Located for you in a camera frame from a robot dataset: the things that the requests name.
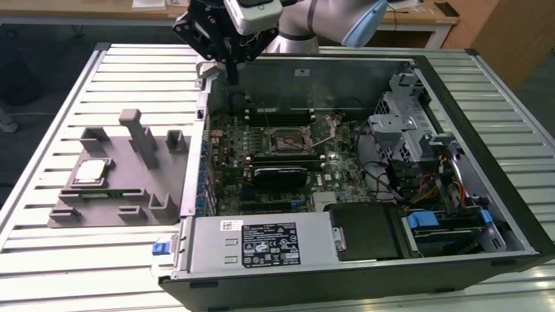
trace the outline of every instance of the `wooden cabinet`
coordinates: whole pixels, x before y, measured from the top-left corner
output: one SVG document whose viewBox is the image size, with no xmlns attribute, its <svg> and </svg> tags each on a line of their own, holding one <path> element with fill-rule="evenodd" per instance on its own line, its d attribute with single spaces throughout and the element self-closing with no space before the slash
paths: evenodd
<svg viewBox="0 0 555 312">
<path fill-rule="evenodd" d="M 517 90 L 555 45 L 554 0 L 447 0 L 461 14 L 445 48 L 474 48 Z"/>
</svg>

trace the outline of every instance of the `slotted metal table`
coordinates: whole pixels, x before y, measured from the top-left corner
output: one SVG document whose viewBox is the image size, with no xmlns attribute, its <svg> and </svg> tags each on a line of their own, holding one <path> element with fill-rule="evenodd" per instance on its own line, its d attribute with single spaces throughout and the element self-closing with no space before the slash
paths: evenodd
<svg viewBox="0 0 555 312">
<path fill-rule="evenodd" d="M 322 48 L 323 53 L 425 55 L 529 203 L 555 237 L 555 141 L 479 56 L 463 50 Z M 195 63 L 186 45 L 99 44 L 0 210 L 0 310 L 186 311 L 158 286 L 152 243 L 178 226 L 48 229 L 50 210 L 76 164 L 86 126 L 118 125 L 122 109 L 143 111 L 154 135 L 192 131 Z M 438 119 L 449 129 L 442 114 Z M 258 311 L 553 311 L 555 266 L 498 276 L 459 292 L 419 294 Z"/>
</svg>

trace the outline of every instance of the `warning label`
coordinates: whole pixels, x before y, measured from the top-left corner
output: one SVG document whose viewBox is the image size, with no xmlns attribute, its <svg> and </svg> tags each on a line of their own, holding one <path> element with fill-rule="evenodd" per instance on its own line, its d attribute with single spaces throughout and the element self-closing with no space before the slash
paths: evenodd
<svg viewBox="0 0 555 312">
<path fill-rule="evenodd" d="M 243 267 L 278 267 L 302 263 L 294 222 L 243 226 L 242 236 Z"/>
</svg>

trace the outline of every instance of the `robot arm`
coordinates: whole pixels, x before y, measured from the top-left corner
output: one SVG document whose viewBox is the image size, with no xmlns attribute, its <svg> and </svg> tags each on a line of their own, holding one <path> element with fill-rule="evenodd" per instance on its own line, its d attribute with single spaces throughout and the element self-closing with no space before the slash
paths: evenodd
<svg viewBox="0 0 555 312">
<path fill-rule="evenodd" d="M 294 41 L 319 34 L 346 46 L 363 46 L 378 28 L 387 3 L 387 0 L 191 0 L 174 31 L 207 60 L 216 60 L 226 69 L 230 84 L 235 85 L 238 68 L 255 60 L 279 34 Z"/>
</svg>

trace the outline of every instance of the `motherboard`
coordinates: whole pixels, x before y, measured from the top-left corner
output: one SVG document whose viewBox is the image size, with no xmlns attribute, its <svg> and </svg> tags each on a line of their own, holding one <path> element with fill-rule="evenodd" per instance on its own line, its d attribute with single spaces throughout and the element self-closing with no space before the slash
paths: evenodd
<svg viewBox="0 0 555 312">
<path fill-rule="evenodd" d="M 212 115 L 218 215 L 314 212 L 370 200 L 354 153 L 358 121 L 343 117 L 308 109 Z"/>
</svg>

